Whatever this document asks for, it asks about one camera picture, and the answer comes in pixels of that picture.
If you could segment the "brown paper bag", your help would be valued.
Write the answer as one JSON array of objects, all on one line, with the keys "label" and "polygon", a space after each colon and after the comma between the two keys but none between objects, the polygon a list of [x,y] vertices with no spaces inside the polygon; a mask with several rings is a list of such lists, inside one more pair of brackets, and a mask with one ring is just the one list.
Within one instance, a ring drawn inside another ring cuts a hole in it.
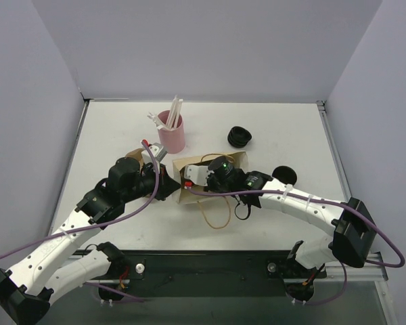
[{"label": "brown paper bag", "polygon": [[181,188],[173,194],[173,200],[179,205],[196,204],[206,224],[213,230],[222,230],[227,227],[231,221],[232,208],[228,199],[224,199],[228,209],[227,221],[224,225],[215,226],[209,222],[202,205],[205,200],[212,200],[212,198],[191,194],[187,188],[193,187],[197,190],[203,190],[203,187],[208,185],[207,179],[211,174],[208,169],[209,164],[221,156],[224,156],[227,162],[231,163],[235,168],[248,168],[248,155],[245,151],[223,152],[220,154],[211,153],[173,160],[173,179],[181,186]]}]

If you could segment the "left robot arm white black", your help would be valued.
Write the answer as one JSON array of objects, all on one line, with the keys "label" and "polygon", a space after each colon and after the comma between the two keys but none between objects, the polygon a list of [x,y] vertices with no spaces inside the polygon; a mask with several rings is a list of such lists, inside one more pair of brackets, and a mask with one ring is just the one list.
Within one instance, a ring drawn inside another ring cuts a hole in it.
[{"label": "left robot arm white black", "polygon": [[154,168],[134,158],[118,159],[107,178],[84,195],[53,239],[9,269],[0,268],[0,306],[16,324],[36,324],[58,299],[84,282],[104,275],[119,277],[125,256],[109,242],[77,261],[65,262],[107,222],[120,217],[126,203],[145,196],[165,200],[180,187],[164,165]]}]

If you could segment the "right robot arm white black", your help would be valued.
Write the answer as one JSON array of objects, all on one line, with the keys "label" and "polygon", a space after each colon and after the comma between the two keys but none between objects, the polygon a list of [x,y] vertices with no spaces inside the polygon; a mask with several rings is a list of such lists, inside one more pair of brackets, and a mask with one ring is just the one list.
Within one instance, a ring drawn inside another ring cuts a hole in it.
[{"label": "right robot arm white black", "polygon": [[294,276],[340,261],[350,267],[364,266],[376,231],[365,205],[356,198],[331,201],[297,190],[291,184],[258,172],[235,168],[224,156],[208,166],[206,191],[232,193],[248,208],[271,209],[295,217],[325,232],[321,239],[298,241],[286,260]]}]

